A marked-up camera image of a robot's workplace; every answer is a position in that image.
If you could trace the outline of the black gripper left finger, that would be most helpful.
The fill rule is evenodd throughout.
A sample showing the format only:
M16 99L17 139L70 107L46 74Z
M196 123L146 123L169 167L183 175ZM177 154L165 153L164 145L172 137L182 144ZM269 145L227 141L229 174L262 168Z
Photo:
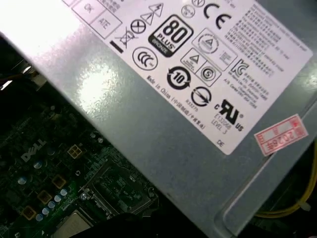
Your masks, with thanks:
M92 238L159 238L160 232L150 217L124 213L91 228Z

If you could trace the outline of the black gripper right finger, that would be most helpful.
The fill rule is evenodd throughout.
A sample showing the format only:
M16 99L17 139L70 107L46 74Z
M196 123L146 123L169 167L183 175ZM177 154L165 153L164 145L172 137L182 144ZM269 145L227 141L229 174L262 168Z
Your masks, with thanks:
M161 238L207 238L186 217L167 216L161 221Z

